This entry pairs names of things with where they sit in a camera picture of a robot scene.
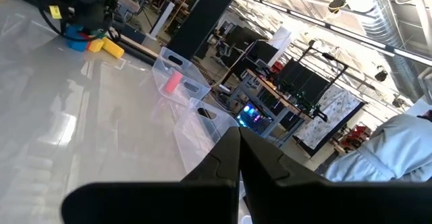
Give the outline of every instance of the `ceiling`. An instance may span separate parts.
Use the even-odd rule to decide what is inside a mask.
[[[328,4],[333,0],[265,0],[304,14],[306,16],[323,20],[329,24],[345,28],[351,32],[366,36],[360,19],[364,15],[349,9],[341,10],[334,15],[328,11]],[[398,25],[400,36],[404,43],[404,49],[430,57],[425,33],[421,27],[419,15],[415,5],[410,0],[389,0],[394,17]],[[348,4],[361,2],[359,0],[347,0]],[[389,71],[387,62],[376,52],[368,47],[338,36],[324,28],[311,26],[310,24],[296,20],[288,14],[272,9],[269,6],[251,1],[235,0],[229,9],[230,12],[241,17],[247,26],[260,32],[267,38],[282,25],[297,31],[297,39],[286,51],[287,58],[299,58],[302,50],[307,48],[307,42],[311,39],[319,39],[325,45],[321,47],[330,51],[333,56],[349,65],[346,74],[337,81],[337,85],[349,90],[360,100],[367,103],[364,107],[362,121],[375,128],[382,121],[403,113],[406,107],[395,108],[391,103],[395,96],[404,99],[408,107],[412,105],[409,99],[400,95],[394,82],[388,76],[384,82],[378,82],[374,75],[378,72],[377,66],[382,65]],[[322,57],[310,55],[303,59],[303,64],[324,77],[330,77],[337,73],[337,67],[331,61]]]

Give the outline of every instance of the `ceiling light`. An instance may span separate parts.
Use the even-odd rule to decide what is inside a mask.
[[[378,49],[378,48],[376,48],[376,47],[374,47],[372,45],[368,45],[368,44],[366,44],[364,42],[361,42],[360,44],[363,45],[363,46],[365,46],[365,47],[367,47],[367,48],[369,48],[369,49],[373,49],[373,50],[376,50],[377,52],[383,53],[384,55],[388,55],[390,57],[394,57],[394,54],[391,53],[391,52],[389,52],[389,51],[385,51],[383,49]]]
[[[362,42],[368,43],[368,44],[370,44],[370,45],[373,45],[373,46],[376,46],[376,47],[379,47],[379,48],[385,49],[385,44],[383,44],[383,43],[378,43],[377,41],[373,41],[372,39],[369,39],[369,38],[366,38],[366,37],[360,36],[360,35],[355,34],[355,33],[353,33],[353,32],[349,32],[349,31],[347,31],[347,30],[345,30],[345,29],[338,28],[338,27],[336,27],[336,26],[330,26],[330,29],[332,29],[333,31],[336,31],[336,32],[340,32],[340,33],[342,33],[342,34],[345,34],[345,35],[347,35],[347,36],[351,36],[352,38],[355,38],[355,39],[360,40],[360,41],[362,41]]]
[[[426,58],[420,57],[418,55],[413,55],[412,53],[408,53],[408,52],[405,52],[405,51],[400,50],[400,49],[394,49],[394,53],[396,55],[401,55],[403,57],[413,59],[413,60],[418,61],[420,63],[424,63],[425,65],[432,66],[432,61],[430,59],[426,59]]]
[[[298,18],[302,18],[302,19],[304,19],[304,20],[306,20],[306,21],[309,21],[309,22],[312,22],[312,23],[314,23],[314,24],[318,24],[318,25],[321,25],[321,26],[325,26],[325,22],[322,22],[322,21],[320,21],[320,20],[316,20],[316,19],[314,19],[314,18],[310,18],[310,17],[308,17],[308,16],[305,16],[305,15],[303,15],[303,14],[297,13],[297,12],[295,12],[295,11],[291,11],[291,15],[294,15],[294,16],[296,16],[296,17],[298,17]]]

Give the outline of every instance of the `table surface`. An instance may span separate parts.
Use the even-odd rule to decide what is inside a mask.
[[[269,81],[264,80],[262,78],[260,78],[258,75],[255,74],[255,72],[253,72],[251,69],[247,69],[247,72],[254,77],[255,79],[257,79],[259,81],[259,83],[261,85],[263,85],[263,87],[268,90],[275,98],[279,99],[281,101],[281,103],[283,103],[283,105],[285,107],[287,107],[291,112],[295,113],[295,114],[299,114],[299,117],[304,119],[306,122],[311,121],[312,118],[309,117],[309,115],[307,115],[306,113],[302,113],[302,111],[297,108],[296,106],[294,106],[292,103],[290,103],[286,98],[285,95],[283,95],[282,93],[276,91],[276,87]]]
[[[149,65],[72,51],[21,0],[0,13],[2,223],[61,223],[63,197],[89,182],[187,174]]]

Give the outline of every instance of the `person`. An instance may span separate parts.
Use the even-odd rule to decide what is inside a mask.
[[[335,160],[330,181],[427,181],[432,177],[432,110],[397,115],[356,151]]]

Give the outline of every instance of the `transparent container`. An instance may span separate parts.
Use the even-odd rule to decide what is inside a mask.
[[[205,109],[211,119],[200,115]],[[198,99],[190,99],[188,108],[180,115],[174,136],[186,173],[190,173],[210,152],[228,128],[238,124],[226,112],[216,109]]]
[[[172,93],[164,90],[168,79],[174,71],[183,74],[179,85]],[[203,99],[210,91],[210,85],[198,68],[187,59],[163,47],[152,68],[158,91],[165,97],[183,105],[188,105],[189,99]]]

